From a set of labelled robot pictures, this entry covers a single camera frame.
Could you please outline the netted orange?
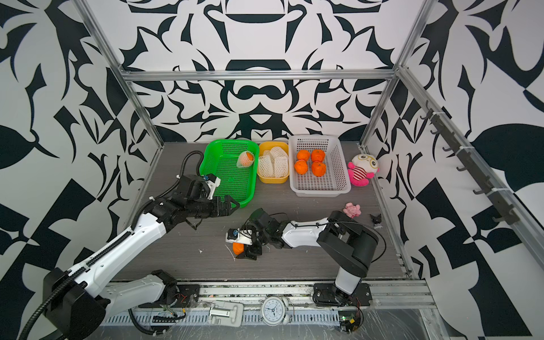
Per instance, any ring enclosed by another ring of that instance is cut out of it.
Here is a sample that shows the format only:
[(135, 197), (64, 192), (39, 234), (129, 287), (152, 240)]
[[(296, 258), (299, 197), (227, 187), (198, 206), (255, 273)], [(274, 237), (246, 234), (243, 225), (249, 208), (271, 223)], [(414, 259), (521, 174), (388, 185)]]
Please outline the netted orange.
[(250, 151), (243, 151), (237, 159), (237, 167), (240, 169), (249, 168), (254, 164), (255, 156)]
[(312, 163), (323, 163), (325, 160), (326, 154), (323, 150), (313, 150), (310, 155)]
[(245, 252), (245, 245), (241, 243), (233, 243), (232, 244), (232, 252), (235, 256), (239, 256), (242, 253)]
[(323, 177), (327, 173), (327, 166), (325, 163), (312, 163), (311, 171), (315, 177)]
[(308, 171), (307, 162), (305, 160), (297, 160), (293, 167), (296, 173), (300, 175), (306, 174)]

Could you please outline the white foam net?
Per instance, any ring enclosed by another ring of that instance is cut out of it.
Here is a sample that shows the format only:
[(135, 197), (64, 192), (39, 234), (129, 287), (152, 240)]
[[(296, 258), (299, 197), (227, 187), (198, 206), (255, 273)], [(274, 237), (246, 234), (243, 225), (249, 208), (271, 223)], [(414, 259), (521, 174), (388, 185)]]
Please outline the white foam net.
[(289, 160), (285, 156), (276, 157), (274, 160), (274, 176), (283, 178), (289, 175)]
[(270, 155), (274, 159), (279, 158), (279, 157), (288, 157), (288, 153), (282, 147), (279, 147), (279, 146), (273, 147), (270, 150)]
[(274, 178), (273, 159), (270, 154), (264, 154), (259, 157), (258, 174), (263, 178)]

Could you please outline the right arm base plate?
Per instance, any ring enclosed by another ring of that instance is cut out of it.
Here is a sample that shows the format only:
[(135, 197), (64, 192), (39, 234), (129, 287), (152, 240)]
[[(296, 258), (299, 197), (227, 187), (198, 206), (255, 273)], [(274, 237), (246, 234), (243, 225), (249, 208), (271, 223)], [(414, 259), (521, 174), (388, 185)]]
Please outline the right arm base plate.
[(334, 283), (313, 285), (313, 302), (317, 307), (368, 307), (372, 299), (367, 283), (359, 283), (351, 294), (344, 293)]

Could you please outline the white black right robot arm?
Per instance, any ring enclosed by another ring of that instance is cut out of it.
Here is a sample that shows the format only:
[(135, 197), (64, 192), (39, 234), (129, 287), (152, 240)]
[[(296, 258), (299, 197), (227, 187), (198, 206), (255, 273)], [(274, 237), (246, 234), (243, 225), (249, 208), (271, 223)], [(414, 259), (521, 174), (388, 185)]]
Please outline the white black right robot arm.
[(261, 208), (240, 228), (229, 229), (225, 241), (233, 244), (238, 259), (253, 261), (267, 245), (276, 249), (321, 248), (339, 265), (333, 285), (314, 289), (314, 302), (324, 306), (346, 305), (357, 299), (356, 292), (375, 261), (378, 245), (387, 247), (380, 233), (341, 211), (321, 220), (297, 222), (279, 221)]

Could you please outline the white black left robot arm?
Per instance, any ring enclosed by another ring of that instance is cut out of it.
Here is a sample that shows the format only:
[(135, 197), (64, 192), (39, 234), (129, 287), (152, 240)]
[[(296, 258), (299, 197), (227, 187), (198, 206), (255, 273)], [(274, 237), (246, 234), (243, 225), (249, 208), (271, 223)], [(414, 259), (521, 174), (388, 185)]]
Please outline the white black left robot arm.
[(70, 269), (56, 268), (45, 276), (42, 303), (22, 328), (20, 339), (29, 337), (41, 316), (56, 327), (61, 339), (85, 339), (111, 315), (144, 303), (171, 304), (177, 280), (164, 271), (125, 284), (117, 293), (106, 292), (106, 286), (139, 253), (177, 225), (189, 224), (190, 218), (230, 216), (239, 209), (232, 196), (215, 194), (222, 180), (213, 173), (204, 174), (200, 164), (194, 175), (185, 174), (192, 156), (205, 160), (200, 150), (188, 153), (174, 184), (144, 203), (120, 235)]

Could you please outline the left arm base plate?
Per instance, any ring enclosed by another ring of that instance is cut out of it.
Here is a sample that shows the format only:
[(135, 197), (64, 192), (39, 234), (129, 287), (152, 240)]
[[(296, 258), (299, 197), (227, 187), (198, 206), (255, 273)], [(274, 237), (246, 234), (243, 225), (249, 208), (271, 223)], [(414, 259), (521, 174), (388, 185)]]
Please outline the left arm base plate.
[(139, 308), (193, 307), (199, 301), (201, 286), (198, 284), (178, 284), (176, 287), (167, 286), (158, 300), (152, 303), (141, 304)]

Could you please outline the orange being unwrapped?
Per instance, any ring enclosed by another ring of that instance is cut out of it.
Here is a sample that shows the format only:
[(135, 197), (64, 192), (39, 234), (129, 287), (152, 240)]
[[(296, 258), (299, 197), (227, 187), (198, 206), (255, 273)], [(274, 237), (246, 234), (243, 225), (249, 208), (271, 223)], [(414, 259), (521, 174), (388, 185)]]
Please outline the orange being unwrapped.
[(296, 155), (297, 161), (308, 162), (311, 158), (311, 153), (308, 150), (300, 150)]

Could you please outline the white perforated plastic basket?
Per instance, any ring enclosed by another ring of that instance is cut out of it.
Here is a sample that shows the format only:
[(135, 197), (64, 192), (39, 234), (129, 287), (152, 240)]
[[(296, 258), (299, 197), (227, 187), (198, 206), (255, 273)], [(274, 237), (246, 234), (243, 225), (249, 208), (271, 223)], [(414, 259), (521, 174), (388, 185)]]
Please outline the white perforated plastic basket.
[[(334, 198), (351, 191), (347, 162), (337, 137), (293, 135), (288, 146), (290, 188), (297, 196)], [(306, 160), (306, 172), (296, 167), (302, 164), (301, 151), (317, 155), (316, 159)]]

